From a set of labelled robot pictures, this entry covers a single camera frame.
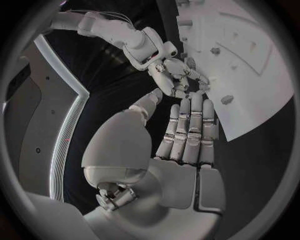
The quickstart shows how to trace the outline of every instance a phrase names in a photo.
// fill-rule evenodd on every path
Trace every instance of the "robotic hand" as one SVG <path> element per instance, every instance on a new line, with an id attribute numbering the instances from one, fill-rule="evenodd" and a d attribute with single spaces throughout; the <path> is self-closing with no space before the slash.
<path id="1" fill-rule="evenodd" d="M 148 70 L 162 92 L 176 98 L 192 98 L 187 78 L 195 80 L 203 94 L 209 89 L 209 80 L 175 59 L 176 47 L 163 43 L 158 33 L 146 27 L 136 30 L 132 23 L 105 19 L 98 12 L 80 14 L 67 11 L 58 13 L 51 22 L 51 29 L 73 30 L 79 35 L 99 37 L 122 49 L 130 63 L 139 71 Z"/>
<path id="2" fill-rule="evenodd" d="M 82 159 L 86 180 L 99 189 L 96 197 L 105 210 L 134 200 L 139 204 L 152 189 L 151 194 L 159 195 L 157 206 L 188 209 L 194 202 L 196 212 L 222 214 L 225 191 L 213 168 L 219 128 L 212 102 L 203 102 L 197 92 L 191 102 L 183 99 L 180 106 L 173 105 L 164 138 L 151 159 L 145 125 L 162 97 L 156 88 L 98 129 Z"/>

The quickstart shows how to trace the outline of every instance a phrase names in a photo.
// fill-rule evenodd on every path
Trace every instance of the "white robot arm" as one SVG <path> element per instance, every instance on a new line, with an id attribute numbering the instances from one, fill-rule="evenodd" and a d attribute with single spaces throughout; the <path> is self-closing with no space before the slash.
<path id="1" fill-rule="evenodd" d="M 87 37 L 99 37 L 122 49 L 130 63 L 139 71 L 148 70 L 162 92 L 176 98 L 191 98 L 187 78 L 199 83 L 201 93 L 209 89 L 206 77 L 175 59 L 176 47 L 163 43 L 158 33 L 146 27 L 136 30 L 121 20 L 108 20 L 99 13 L 60 12 L 52 20 L 51 29 L 73 30 Z"/>

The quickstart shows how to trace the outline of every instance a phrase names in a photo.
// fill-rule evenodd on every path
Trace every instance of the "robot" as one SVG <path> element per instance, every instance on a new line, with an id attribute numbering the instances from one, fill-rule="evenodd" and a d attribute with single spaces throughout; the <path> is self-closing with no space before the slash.
<path id="1" fill-rule="evenodd" d="M 153 207 L 146 212 L 150 219 L 160 208 L 187 210 L 193 218 L 199 213 L 222 216 L 225 189 L 214 168 L 219 121 L 212 101 L 203 101 L 202 96 L 210 87 L 208 79 L 174 58 L 176 47 L 170 41 L 163 43 L 154 29 L 136 30 L 129 21 L 108 20 L 104 14 L 60 12 L 50 28 L 99 37 L 122 49 L 137 70 L 148 71 L 158 88 L 107 120 L 85 150 L 81 166 L 87 182 L 99 191 L 101 209 L 132 215 L 131 208 L 149 206 L 152 196 Z M 187 78 L 198 82 L 199 91 L 189 91 Z M 181 103 L 171 107 L 165 135 L 151 159 L 145 125 L 163 94 L 180 98 Z"/>

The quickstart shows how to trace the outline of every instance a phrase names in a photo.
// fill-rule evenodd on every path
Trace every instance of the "wire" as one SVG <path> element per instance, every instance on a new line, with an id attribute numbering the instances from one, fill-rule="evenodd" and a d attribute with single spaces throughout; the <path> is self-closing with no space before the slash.
<path id="1" fill-rule="evenodd" d="M 95 13 L 95 14 L 100 14 L 100 15 L 106 15 L 106 16 L 110 16 L 110 17 L 115 17 L 118 19 L 122 19 L 125 22 L 129 23 L 132 27 L 134 27 L 133 22 L 130 20 L 129 17 L 127 17 L 126 15 L 119 13 L 119 12 L 113 12 L 113 11 L 93 11 L 93 10 L 67 10 L 67 12 L 73 12 L 73 13 L 87 13 L 87 12 L 91 12 L 91 13 Z"/>

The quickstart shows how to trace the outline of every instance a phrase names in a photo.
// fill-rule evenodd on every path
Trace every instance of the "dark background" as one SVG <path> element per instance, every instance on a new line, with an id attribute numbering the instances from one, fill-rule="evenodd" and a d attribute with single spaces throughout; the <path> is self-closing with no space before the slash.
<path id="1" fill-rule="evenodd" d="M 93 1 L 82 2 L 86 4 L 88 9 L 94 9 L 94 6 L 91 5 L 89 7 L 88 5 Z M 137 23 L 136 27 L 138 29 L 145 26 L 153 26 L 159 34 L 163 36 L 164 40 L 167 38 L 164 33 L 163 25 L 160 24 L 162 20 L 160 19 L 158 8 L 154 1 L 140 1 L 141 5 L 126 5 L 124 1 L 120 0 L 110 2 L 112 3 L 110 7 L 115 8 L 117 6 L 117 8 L 121 10 L 119 12 L 125 11 L 127 15 L 130 15 L 131 20 L 134 23 Z M 291 30 L 292 35 L 299 40 L 298 32 L 300 29 L 300 16 L 298 14 L 298 9 L 300 7 L 300 2 L 297 0 L 268 0 L 265 2 L 280 15 L 286 26 Z M 33 3 L 34 1 L 28 1 L 26 2 L 26 5 L 6 5 L 5 11 L 13 13 L 13 15 L 10 15 L 10 20 L 11 18 L 17 20 L 17 18 L 22 16 L 26 9 Z M 14 26 L 13 20 L 9 23 L 11 26 Z M 7 21 L 5 22 L 3 32 L 6 34 L 4 37 L 10 32 L 9 24 Z M 76 34 L 62 31 L 60 33 L 60 42 L 55 42 L 55 33 L 51 34 L 48 35 L 48 39 L 53 45 L 56 44 L 57 47 L 55 50 L 57 50 L 61 57 L 65 57 L 64 60 L 66 64 L 72 69 L 74 74 L 82 81 L 87 89 L 91 91 L 89 104 L 87 104 L 82 117 L 80 117 L 68 154 L 68 159 L 80 160 L 80 155 L 85 149 L 83 146 L 88 144 L 88 139 L 94 134 L 101 123 L 115 112 L 127 108 L 130 103 L 133 103 L 136 99 L 149 92 L 149 89 L 155 88 L 156 85 L 150 77 L 143 73 L 136 72 L 135 69 L 128 66 L 126 58 L 122 54 L 115 52 L 113 47 L 107 45 L 105 42 L 101 42 L 101 39 L 92 38 L 88 40 L 88 44 L 85 44 L 87 40 L 84 37 L 73 36 Z M 73 42 L 66 42 L 64 44 L 65 47 L 60 49 L 59 45 L 62 44 L 62 41 L 67 41 L 70 38 L 76 38 L 76 40 Z M 84 51 L 74 51 L 74 49 L 78 49 L 79 46 L 83 45 L 86 46 Z M 102 46 L 102 48 L 95 50 L 96 45 Z M 109 58 L 106 55 L 111 55 L 112 53 L 116 56 L 115 59 Z M 85 66 L 88 68 L 80 66 L 81 63 L 86 63 Z M 109 70 L 108 66 L 110 68 L 113 66 L 114 71 Z M 131 92 L 135 88 L 139 89 L 139 95 L 126 94 L 126 92 Z M 104 100 L 106 103 L 107 101 L 110 101 L 112 104 L 111 107 L 108 108 L 105 106 Z M 151 133 L 152 138 L 155 139 L 153 150 L 157 148 L 159 139 L 162 139 L 166 127 L 165 125 L 168 120 L 169 109 L 175 102 L 177 102 L 176 99 L 165 97 L 164 102 L 161 103 L 157 109 L 156 115 L 153 116 L 148 125 L 148 130 Z M 263 207 L 263 203 L 268 200 L 268 196 L 275 190 L 280 176 L 285 169 L 286 160 L 289 157 L 293 140 L 293 108 L 293 102 L 290 101 L 287 106 L 285 106 L 284 109 L 270 121 L 249 134 L 240 137 L 238 141 L 226 143 L 224 133 L 221 133 L 220 141 L 216 145 L 216 167 L 221 170 L 226 187 L 228 188 L 226 189 L 227 197 L 229 197 L 227 209 L 232 209 L 232 211 L 230 211 L 231 214 L 224 218 L 231 218 L 232 221 L 228 222 L 231 222 L 231 225 L 236 224 L 235 227 L 237 229 L 242 227 L 244 223 L 247 223 Z M 97 112 L 105 112 L 105 114 L 98 115 Z M 90 124 L 88 129 L 85 128 L 87 122 Z M 289 127 L 280 128 L 279 124 L 281 124 L 281 126 L 285 125 Z M 253 146 L 252 149 L 246 147 L 249 144 Z M 261 158 L 265 159 L 264 163 L 259 161 Z M 65 200 L 66 202 L 74 204 L 83 213 L 88 212 L 95 207 L 95 191 L 86 183 L 85 179 L 82 178 L 82 169 L 79 167 L 72 168 L 71 163 L 73 162 L 68 159 L 65 168 L 67 170 L 65 172 L 65 177 L 67 179 L 65 179 L 65 182 L 68 184 L 75 181 L 76 184 L 73 184 L 73 186 L 75 185 L 76 187 L 71 187 L 70 185 L 69 191 L 65 192 Z M 268 179 L 263 178 L 265 174 L 269 174 Z M 234 184 L 236 179 L 239 179 L 241 182 L 239 184 Z M 239 195 L 238 199 L 236 199 L 236 195 L 234 194 L 236 188 L 244 188 L 245 186 L 247 187 L 247 191 L 244 191 L 244 195 Z M 79 194 L 80 192 L 78 191 L 82 191 L 83 189 L 87 190 L 89 193 L 87 196 L 85 195 L 84 198 L 83 196 L 80 198 L 81 194 Z M 253 193 L 256 191 L 261 194 L 253 198 Z M 1 195 L 0 197 L 0 238 L 31 239 L 31 234 L 27 232 L 24 226 L 15 217 L 10 206 L 4 201 L 3 196 Z M 252 204 L 242 205 L 239 200 L 241 198 L 245 201 L 249 198 L 255 200 Z M 298 216 L 297 213 L 299 212 L 299 209 L 297 202 L 299 200 L 300 194 L 297 192 L 294 201 L 292 201 L 282 218 L 263 239 L 274 239 L 275 237 L 278 237 L 280 233 L 284 233 L 286 237 L 287 234 L 290 236 L 297 236 L 297 221 L 294 219 L 297 219 Z M 224 234 L 230 236 L 230 231 L 227 230 L 227 226 L 224 226 L 223 228 L 224 230 L 222 231 Z"/>

